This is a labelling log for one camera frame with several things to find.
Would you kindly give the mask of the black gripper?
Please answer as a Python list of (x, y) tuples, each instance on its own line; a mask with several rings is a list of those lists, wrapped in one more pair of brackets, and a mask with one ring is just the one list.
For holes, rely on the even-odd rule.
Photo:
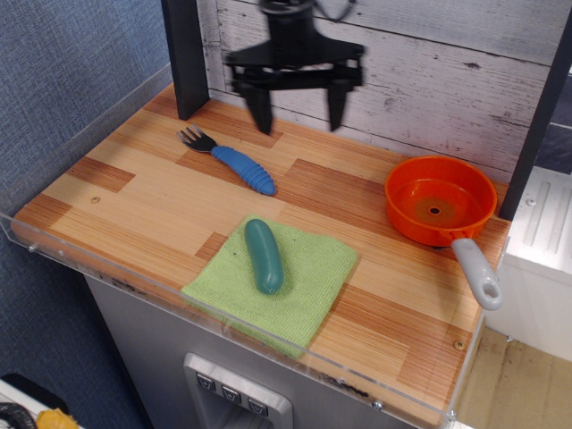
[(328, 38), (315, 26), (312, 6), (261, 6), (269, 39), (228, 53), (236, 90), (249, 85), (244, 98), (257, 128), (270, 134), (273, 114), (267, 90), (327, 88), (330, 130), (340, 128), (347, 94), (363, 84), (360, 44)]

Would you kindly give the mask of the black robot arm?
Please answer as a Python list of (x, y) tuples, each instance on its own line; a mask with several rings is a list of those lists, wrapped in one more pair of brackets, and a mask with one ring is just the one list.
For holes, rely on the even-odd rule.
[(328, 38), (315, 26), (317, 1), (260, 1), (269, 39), (225, 56), (232, 90), (246, 101), (258, 129), (273, 127), (271, 93), (322, 88), (331, 130), (340, 128), (347, 95), (363, 84), (360, 44)]

